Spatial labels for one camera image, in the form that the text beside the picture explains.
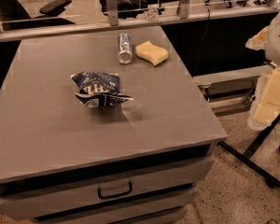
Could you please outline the blue chip bag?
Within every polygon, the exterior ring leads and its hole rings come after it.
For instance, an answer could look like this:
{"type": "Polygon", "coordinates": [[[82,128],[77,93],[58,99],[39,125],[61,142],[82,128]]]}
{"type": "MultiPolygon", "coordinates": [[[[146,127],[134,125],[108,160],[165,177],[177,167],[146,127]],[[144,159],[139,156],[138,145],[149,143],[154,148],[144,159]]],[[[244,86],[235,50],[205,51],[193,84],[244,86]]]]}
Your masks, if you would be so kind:
{"type": "Polygon", "coordinates": [[[113,106],[133,100],[131,96],[119,91],[117,75],[81,72],[71,78],[79,88],[79,92],[74,92],[74,95],[86,107],[113,106]]]}

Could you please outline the grey drawer cabinet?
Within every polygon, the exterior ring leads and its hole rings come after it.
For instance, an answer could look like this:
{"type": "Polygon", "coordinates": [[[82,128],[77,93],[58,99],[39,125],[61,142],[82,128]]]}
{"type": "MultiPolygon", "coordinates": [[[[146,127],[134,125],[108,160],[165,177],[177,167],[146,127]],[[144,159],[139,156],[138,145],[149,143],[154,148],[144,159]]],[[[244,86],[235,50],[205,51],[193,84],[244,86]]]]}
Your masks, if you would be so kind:
{"type": "Polygon", "coordinates": [[[34,224],[167,224],[184,215],[226,134],[175,52],[118,60],[118,35],[23,40],[0,93],[0,212],[34,224]],[[71,76],[119,77],[132,101],[89,108],[71,76]],[[133,191],[101,200],[110,182],[133,191]]]}

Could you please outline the yellow sponge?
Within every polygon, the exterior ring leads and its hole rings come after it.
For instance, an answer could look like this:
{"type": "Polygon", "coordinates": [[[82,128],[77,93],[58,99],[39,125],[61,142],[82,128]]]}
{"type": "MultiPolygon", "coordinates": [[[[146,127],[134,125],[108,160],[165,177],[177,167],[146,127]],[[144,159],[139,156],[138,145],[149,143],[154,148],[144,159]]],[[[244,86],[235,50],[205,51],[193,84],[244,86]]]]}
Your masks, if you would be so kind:
{"type": "Polygon", "coordinates": [[[135,53],[139,58],[150,62],[153,66],[159,65],[169,57],[169,52],[166,49],[156,46],[150,41],[136,46],[135,53]]]}

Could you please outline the grey low bench shelf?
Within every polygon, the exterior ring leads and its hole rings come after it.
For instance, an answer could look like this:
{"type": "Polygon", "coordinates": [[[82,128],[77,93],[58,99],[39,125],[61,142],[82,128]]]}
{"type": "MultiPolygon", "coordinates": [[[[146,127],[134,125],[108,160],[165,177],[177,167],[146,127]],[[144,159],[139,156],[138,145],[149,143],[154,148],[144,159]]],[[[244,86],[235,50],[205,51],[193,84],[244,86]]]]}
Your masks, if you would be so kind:
{"type": "Polygon", "coordinates": [[[220,100],[226,97],[241,96],[252,91],[261,74],[270,73],[273,67],[268,64],[245,69],[231,70],[193,78],[193,82],[205,99],[220,100]]]}

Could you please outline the glass partition railing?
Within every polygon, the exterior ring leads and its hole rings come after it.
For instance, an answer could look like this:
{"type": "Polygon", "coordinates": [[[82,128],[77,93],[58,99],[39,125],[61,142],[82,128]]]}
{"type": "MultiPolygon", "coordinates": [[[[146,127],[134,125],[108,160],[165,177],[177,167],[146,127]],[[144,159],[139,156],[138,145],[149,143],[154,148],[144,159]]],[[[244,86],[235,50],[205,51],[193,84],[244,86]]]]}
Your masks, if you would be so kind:
{"type": "MultiPolygon", "coordinates": [[[[34,15],[40,7],[52,0],[20,1],[34,15]]],[[[0,21],[0,42],[56,35],[123,30],[207,19],[232,18],[280,10],[280,0],[271,0],[271,3],[266,6],[256,6],[254,0],[247,0],[245,7],[233,6],[232,8],[228,8],[227,3],[223,0],[209,4],[206,4],[204,1],[190,0],[186,6],[189,14],[185,18],[177,13],[178,3],[171,2],[163,5],[164,11],[160,15],[157,13],[157,7],[151,5],[148,9],[138,9],[139,14],[134,18],[120,19],[117,22],[112,22],[107,14],[101,12],[99,0],[72,0],[72,3],[60,15],[62,19],[71,22],[69,25],[58,25],[51,28],[17,29],[8,32],[3,29],[5,23],[0,21]]]]}

